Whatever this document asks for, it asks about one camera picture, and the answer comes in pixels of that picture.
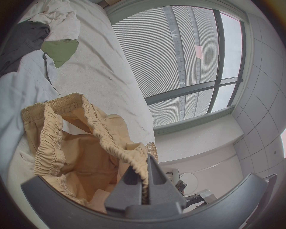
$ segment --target green garment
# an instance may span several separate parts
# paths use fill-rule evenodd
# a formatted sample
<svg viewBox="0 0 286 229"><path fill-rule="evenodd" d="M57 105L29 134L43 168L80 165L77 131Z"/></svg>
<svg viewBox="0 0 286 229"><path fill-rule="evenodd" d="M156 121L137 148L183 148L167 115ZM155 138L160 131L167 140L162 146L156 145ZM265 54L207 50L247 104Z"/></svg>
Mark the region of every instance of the green garment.
<svg viewBox="0 0 286 229"><path fill-rule="evenodd" d="M77 40L44 41L42 51L47 52L48 56L54 60L55 67L62 66L78 48Z"/></svg>

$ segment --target dark gray garment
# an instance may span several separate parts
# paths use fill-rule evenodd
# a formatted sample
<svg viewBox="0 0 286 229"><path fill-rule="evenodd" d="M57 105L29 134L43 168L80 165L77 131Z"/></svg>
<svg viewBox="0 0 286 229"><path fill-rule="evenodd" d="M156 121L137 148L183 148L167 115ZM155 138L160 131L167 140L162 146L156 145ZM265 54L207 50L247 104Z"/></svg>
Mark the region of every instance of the dark gray garment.
<svg viewBox="0 0 286 229"><path fill-rule="evenodd" d="M16 25L0 56L0 77L18 70L22 57L41 49L50 27L41 22L24 21Z"/></svg>

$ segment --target bed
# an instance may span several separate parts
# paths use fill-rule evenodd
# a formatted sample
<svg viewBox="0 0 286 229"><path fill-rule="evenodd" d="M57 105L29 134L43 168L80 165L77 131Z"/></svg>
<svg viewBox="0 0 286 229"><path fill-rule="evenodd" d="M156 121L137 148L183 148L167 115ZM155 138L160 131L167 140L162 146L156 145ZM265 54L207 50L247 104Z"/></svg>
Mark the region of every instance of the bed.
<svg viewBox="0 0 286 229"><path fill-rule="evenodd" d="M61 96L82 93L105 113L123 117L132 141L154 142L152 115L105 11L88 0L72 0L70 5L81 23L79 45L57 69L58 77L51 79L53 86ZM39 228L47 228L20 187L33 175L32 168L24 134L10 163L7 188L25 215Z"/></svg>

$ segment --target pile of clothes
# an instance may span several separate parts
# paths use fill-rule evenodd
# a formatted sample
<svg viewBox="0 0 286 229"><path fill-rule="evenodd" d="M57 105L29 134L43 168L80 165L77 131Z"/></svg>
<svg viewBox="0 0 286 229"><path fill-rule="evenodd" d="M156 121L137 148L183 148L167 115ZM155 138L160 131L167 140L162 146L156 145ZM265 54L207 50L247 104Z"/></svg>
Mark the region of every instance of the pile of clothes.
<svg viewBox="0 0 286 229"><path fill-rule="evenodd" d="M21 110L59 97L57 69L78 47L80 21L68 0L38 1L12 31L0 55L0 174L4 182L24 133Z"/></svg>

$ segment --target clothing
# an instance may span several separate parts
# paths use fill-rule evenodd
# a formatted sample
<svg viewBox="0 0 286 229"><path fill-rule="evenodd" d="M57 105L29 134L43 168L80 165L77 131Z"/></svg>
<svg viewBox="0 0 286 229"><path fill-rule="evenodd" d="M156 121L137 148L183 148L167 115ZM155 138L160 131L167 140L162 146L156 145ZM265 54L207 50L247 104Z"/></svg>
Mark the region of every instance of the clothing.
<svg viewBox="0 0 286 229"><path fill-rule="evenodd" d="M0 56L0 77L16 72L21 58L39 50L50 28L41 22L24 21L16 25Z"/></svg>
<svg viewBox="0 0 286 229"><path fill-rule="evenodd" d="M21 21L30 19L49 25L51 33L46 41L76 40L80 33L80 21L76 18L76 11L71 8L69 2L41 0L24 15Z"/></svg>
<svg viewBox="0 0 286 229"><path fill-rule="evenodd" d="M24 133L21 110L59 95L46 78L43 54L42 50L37 50L23 56L17 72L0 78L0 174L4 183L9 163ZM47 65L49 77L54 82L57 70L48 56Z"/></svg>
<svg viewBox="0 0 286 229"><path fill-rule="evenodd" d="M119 115L107 115L84 95L73 93L29 106L22 110L22 118L35 156L35 175L63 195L86 205L98 189L116 184L121 159L141 176L146 199L147 151L142 143L130 140ZM62 131L63 119L93 135Z"/></svg>
<svg viewBox="0 0 286 229"><path fill-rule="evenodd" d="M56 68L67 62L77 48L77 40L44 41L41 47L42 51L54 60Z"/></svg>

